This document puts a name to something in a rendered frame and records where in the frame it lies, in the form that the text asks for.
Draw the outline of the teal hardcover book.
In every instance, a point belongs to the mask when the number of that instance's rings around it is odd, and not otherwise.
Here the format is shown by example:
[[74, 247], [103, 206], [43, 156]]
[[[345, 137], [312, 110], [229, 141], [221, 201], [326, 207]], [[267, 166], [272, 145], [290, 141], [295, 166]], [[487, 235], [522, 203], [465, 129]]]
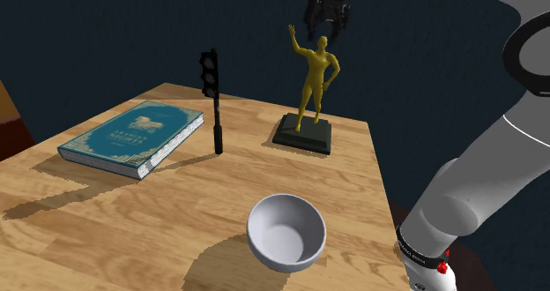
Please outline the teal hardcover book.
[[57, 150], [65, 160], [142, 180], [203, 123], [201, 111], [144, 101]]

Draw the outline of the gold figure on dark base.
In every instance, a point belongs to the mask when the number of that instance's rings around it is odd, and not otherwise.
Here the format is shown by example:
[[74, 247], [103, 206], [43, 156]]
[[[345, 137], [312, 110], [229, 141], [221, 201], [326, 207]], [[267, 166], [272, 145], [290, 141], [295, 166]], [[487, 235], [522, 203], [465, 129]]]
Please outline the gold figure on dark base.
[[327, 51], [328, 38], [320, 36], [316, 50], [299, 45], [295, 27], [288, 25], [294, 51], [304, 56], [308, 63], [308, 73], [301, 90], [301, 103], [296, 113], [282, 116], [275, 130], [272, 142], [296, 149], [331, 154], [331, 124], [321, 119], [323, 93], [337, 77], [341, 68], [335, 55]]

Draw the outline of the black toy traffic light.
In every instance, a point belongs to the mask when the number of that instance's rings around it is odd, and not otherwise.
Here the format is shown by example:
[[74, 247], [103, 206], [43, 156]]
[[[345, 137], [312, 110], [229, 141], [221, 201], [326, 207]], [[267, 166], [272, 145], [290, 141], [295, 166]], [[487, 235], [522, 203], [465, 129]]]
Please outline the black toy traffic light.
[[219, 66], [216, 48], [202, 52], [199, 59], [202, 67], [201, 79], [203, 81], [202, 93], [205, 97], [213, 98], [214, 113], [214, 150], [216, 154], [223, 153], [222, 126], [219, 113]]

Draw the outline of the white bowl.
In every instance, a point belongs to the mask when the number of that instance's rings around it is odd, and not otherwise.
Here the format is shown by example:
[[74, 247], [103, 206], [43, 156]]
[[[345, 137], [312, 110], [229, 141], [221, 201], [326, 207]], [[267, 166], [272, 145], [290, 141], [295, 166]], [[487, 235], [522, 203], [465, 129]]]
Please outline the white bowl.
[[253, 255], [276, 272], [299, 272], [312, 266], [325, 247], [323, 216], [306, 199], [273, 194], [249, 212], [246, 235]]

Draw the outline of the wooden table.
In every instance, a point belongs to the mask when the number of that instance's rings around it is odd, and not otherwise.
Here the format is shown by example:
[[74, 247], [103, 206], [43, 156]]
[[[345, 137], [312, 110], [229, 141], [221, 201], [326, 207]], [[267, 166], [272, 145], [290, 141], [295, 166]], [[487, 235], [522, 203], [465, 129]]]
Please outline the wooden table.
[[[145, 179], [64, 160], [59, 145], [146, 100], [204, 113], [204, 124]], [[162, 84], [0, 162], [0, 291], [408, 291], [368, 125], [332, 116], [329, 155], [276, 145], [280, 105], [212, 101]], [[293, 274], [247, 244], [252, 207], [275, 193], [322, 214], [320, 258]]]

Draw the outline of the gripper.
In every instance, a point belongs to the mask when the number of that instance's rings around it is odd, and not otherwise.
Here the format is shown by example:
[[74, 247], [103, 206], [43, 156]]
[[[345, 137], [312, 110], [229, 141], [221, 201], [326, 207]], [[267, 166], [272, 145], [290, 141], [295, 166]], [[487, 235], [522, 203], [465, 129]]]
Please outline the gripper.
[[[333, 10], [332, 17], [329, 16], [329, 10]], [[347, 27], [350, 13], [351, 5], [348, 0], [308, 0], [303, 18], [307, 26], [308, 41], [314, 39], [320, 19], [332, 21], [331, 42], [336, 42], [340, 33]]]

